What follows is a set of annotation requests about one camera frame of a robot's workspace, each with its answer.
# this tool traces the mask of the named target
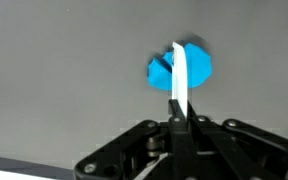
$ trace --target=black metal bracket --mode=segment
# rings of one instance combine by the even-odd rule
[[[188,102],[184,117],[169,101],[168,122],[146,120],[84,158],[76,180],[129,180],[167,153],[145,179],[288,180],[288,140],[238,120],[222,125],[196,115]]]

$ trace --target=bolt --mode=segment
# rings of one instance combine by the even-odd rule
[[[148,127],[154,127],[154,126],[155,126],[155,122],[150,122],[150,123],[148,123],[147,126],[148,126]]]
[[[200,122],[204,122],[204,121],[205,121],[205,117],[198,117],[198,120],[199,120]]]
[[[187,178],[185,178],[185,180],[197,180],[195,177],[187,177]]]
[[[87,164],[84,167],[84,172],[86,173],[93,173],[96,169],[96,164],[92,163],[92,164]]]
[[[259,177],[253,176],[253,177],[250,178],[250,180],[262,180],[262,179],[259,178]]]
[[[228,125],[235,127],[235,126],[236,126],[236,122],[235,122],[235,121],[229,121],[229,122],[228,122]]]

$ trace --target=gray surface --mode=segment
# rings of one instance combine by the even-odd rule
[[[288,1],[0,0],[0,156],[72,168],[136,121],[166,120],[146,65],[190,32],[214,65],[193,107],[288,137]]]

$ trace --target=white plastic piece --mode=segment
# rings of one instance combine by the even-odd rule
[[[187,117],[187,66],[183,46],[173,42],[172,99],[177,99]]]

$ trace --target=blue object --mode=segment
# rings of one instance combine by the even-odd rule
[[[188,88],[203,84],[212,74],[211,56],[200,47],[188,43],[184,47],[187,65]],[[166,52],[163,60],[153,58],[148,65],[148,83],[160,90],[172,90],[172,74],[167,66],[172,67],[173,52]]]

